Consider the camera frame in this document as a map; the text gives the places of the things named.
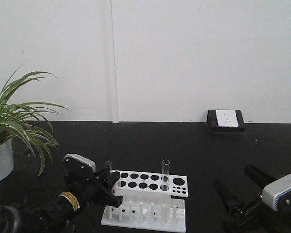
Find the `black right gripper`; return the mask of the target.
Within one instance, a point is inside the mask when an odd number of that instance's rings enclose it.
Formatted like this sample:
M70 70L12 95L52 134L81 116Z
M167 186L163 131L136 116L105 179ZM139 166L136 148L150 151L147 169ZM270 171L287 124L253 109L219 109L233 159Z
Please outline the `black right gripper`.
M228 215L227 220L223 221L223 230L226 233L273 233L274 230L264 219L267 205L262 202L262 192L265 186L275 182L275 178L251 164L245 166L244 173L261 189L260 194L249 202L238 200L220 179L213 181L213 187Z

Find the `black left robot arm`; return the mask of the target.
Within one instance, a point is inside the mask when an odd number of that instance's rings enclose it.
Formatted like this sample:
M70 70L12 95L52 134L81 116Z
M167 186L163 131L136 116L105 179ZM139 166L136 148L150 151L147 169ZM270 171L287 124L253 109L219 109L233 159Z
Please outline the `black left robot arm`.
M0 205L0 233L61 233L89 203L117 208L123 197L113 194L112 188L119 178L120 172L106 168L87 177L70 171L61 194L41 206Z

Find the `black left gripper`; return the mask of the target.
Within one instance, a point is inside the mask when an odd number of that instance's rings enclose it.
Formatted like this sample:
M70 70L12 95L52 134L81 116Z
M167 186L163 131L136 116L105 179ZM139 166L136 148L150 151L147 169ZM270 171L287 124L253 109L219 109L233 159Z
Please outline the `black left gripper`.
M120 172L101 169L89 175L70 171L65 175L64 200L69 206L85 206L94 203L118 208L123 201L110 191L120 178Z

